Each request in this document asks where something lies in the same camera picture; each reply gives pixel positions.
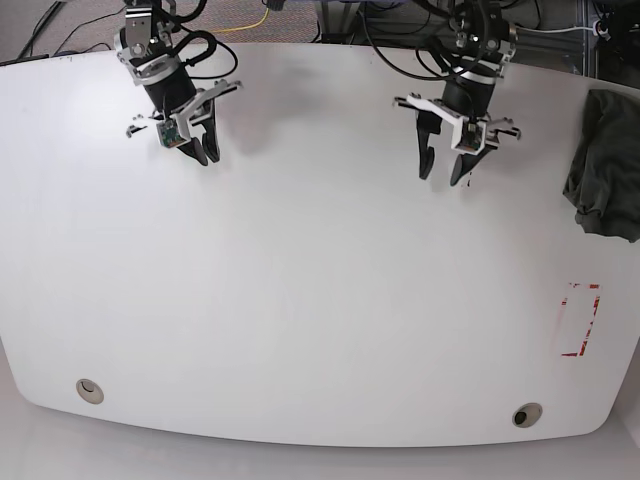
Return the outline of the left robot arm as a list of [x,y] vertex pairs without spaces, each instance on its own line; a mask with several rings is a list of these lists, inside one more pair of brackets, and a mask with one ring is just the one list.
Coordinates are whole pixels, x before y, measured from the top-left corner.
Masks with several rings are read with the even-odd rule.
[[502,135],[521,138],[513,119],[494,119],[489,113],[495,87],[515,55],[518,41],[516,26],[503,19],[497,1],[450,1],[445,9],[427,1],[417,3],[431,17],[442,19],[414,48],[415,59],[427,75],[406,71],[382,53],[367,26],[368,4],[345,1],[332,12],[327,1],[318,1],[319,38],[325,42],[332,37],[342,40],[359,18],[366,40],[388,67],[410,79],[444,84],[439,98],[410,93],[394,99],[396,106],[415,112],[420,179],[426,180],[433,169],[436,152],[430,138],[441,133],[443,123],[452,128],[451,150],[457,153],[451,186],[496,151]]

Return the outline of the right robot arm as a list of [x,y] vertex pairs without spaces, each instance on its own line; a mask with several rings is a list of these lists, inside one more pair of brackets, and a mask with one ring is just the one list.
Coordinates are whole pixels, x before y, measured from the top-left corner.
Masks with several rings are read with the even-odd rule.
[[162,147],[176,148],[203,166],[220,160],[216,100],[242,87],[222,74],[209,78],[211,88],[198,88],[198,78],[189,75],[190,68],[225,46],[208,31],[186,27],[206,5],[200,1],[192,12],[180,15],[174,1],[126,1],[125,26],[114,37],[119,62],[154,106],[150,116],[133,118],[126,136],[153,125]]

